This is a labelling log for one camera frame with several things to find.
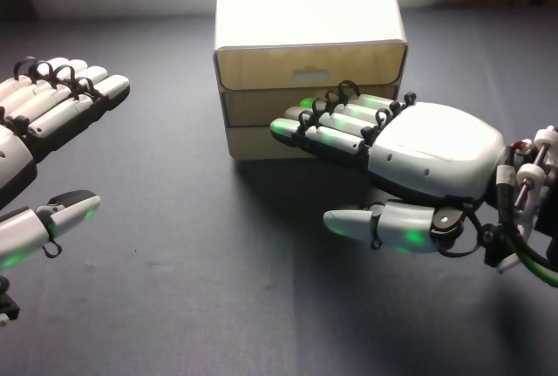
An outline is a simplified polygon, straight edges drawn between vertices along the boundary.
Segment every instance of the robotic hand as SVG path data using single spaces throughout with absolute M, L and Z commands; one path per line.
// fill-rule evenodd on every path
M 558 129 L 511 146 L 496 129 L 458 109 L 362 94 L 343 81 L 324 100 L 304 99 L 271 123 L 281 143 L 346 167 L 359 168 L 375 190 L 362 210 L 326 212 L 333 232 L 415 253 L 461 257 L 479 247 L 499 272 L 518 262 L 558 287 Z M 483 202 L 499 223 L 482 225 Z M 472 250 L 453 252 L 468 218 L 477 231 Z M 532 229 L 556 237 L 547 257 L 527 245 Z
M 22 67 L 30 64 L 26 73 Z M 83 60 L 27 57 L 13 78 L 0 83 L 0 209 L 37 177 L 37 164 L 86 130 L 129 94 L 130 84 Z M 0 217 L 0 271 L 43 250 L 55 258 L 61 235 L 90 219 L 100 198 L 87 190 L 58 195 L 35 210 L 21 208 Z M 45 245 L 51 243 L 52 253 Z M 19 307 L 0 277 L 0 325 L 16 319 Z

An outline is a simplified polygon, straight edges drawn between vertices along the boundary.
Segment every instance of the gray tablecloth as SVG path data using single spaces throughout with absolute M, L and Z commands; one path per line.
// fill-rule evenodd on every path
M 417 11 L 404 22 L 402 92 L 472 113 L 508 141 L 558 121 L 558 11 Z M 0 27 L 3 77 L 33 54 L 82 58 L 132 83 L 5 210 L 78 188 L 103 199 L 59 259 L 6 272 L 22 312 L 0 331 L 0 374 L 554 374 L 558 291 L 522 267 L 499 276 L 480 253 L 373 252 L 321 224 L 326 209 L 360 202 L 367 184 L 356 172 L 235 164 L 213 25 Z M 535 248 L 546 242 L 534 236 Z

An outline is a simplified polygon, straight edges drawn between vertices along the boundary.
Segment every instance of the white box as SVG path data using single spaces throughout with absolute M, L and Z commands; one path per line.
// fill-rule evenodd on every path
M 231 155 L 305 156 L 269 123 L 345 79 L 395 98 L 407 42 L 397 0 L 217 0 L 214 63 Z

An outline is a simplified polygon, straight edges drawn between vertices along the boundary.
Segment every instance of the gray table surface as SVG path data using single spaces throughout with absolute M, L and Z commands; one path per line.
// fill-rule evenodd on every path
M 403 92 L 477 115 L 508 141 L 556 123 L 557 10 L 407 11 L 404 22 Z M 103 199 L 61 241 L 58 260 L 37 256 L 6 272 L 22 312 L 0 331 L 0 374 L 554 374 L 558 291 L 522 267 L 499 276 L 480 253 L 373 252 L 321 224 L 326 209 L 360 201 L 367 186 L 356 172 L 235 164 L 213 25 L 0 27 L 6 78 L 27 54 L 66 56 L 126 75 L 133 88 L 39 165 L 7 208 L 77 188 Z M 495 219 L 491 209 L 480 215 Z M 534 237 L 535 248 L 545 242 Z

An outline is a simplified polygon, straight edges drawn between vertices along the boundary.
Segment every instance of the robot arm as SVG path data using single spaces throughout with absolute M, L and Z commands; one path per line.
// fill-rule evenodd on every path
M 549 221 L 558 198 L 558 189 L 552 191 L 558 158 L 553 127 L 540 131 L 534 143 L 526 140 L 509 147 L 500 132 L 470 114 L 417 103 L 412 92 L 404 104 L 364 95 L 344 81 L 324 100 L 303 100 L 300 107 L 288 109 L 283 119 L 272 122 L 271 133 L 286 145 L 359 168 L 388 194 L 370 200 L 364 210 L 327 212 L 323 219 L 333 232 L 375 249 L 385 244 L 449 257 L 469 255 L 483 246 L 485 262 L 499 271 L 525 263 L 525 256 L 538 265 L 552 265 L 533 256 L 527 239 L 533 227 L 550 236 L 558 230 Z M 498 196 L 493 205 L 500 223 L 481 225 L 475 211 L 490 194 Z M 510 200 L 511 210 L 504 210 Z M 477 242 L 470 251 L 454 253 L 449 249 L 465 219 L 473 223 Z
M 21 73 L 24 64 L 31 64 Z M 127 78 L 83 60 L 25 58 L 13 78 L 0 83 L 0 209 L 37 177 L 37 164 L 129 94 Z M 100 198 L 87 190 L 58 195 L 35 210 L 22 208 L 0 217 L 0 271 L 39 250 L 55 258 L 57 239 L 90 219 Z M 48 250 L 51 244 L 55 250 Z M 0 277 L 0 324 L 17 318 L 19 308 Z

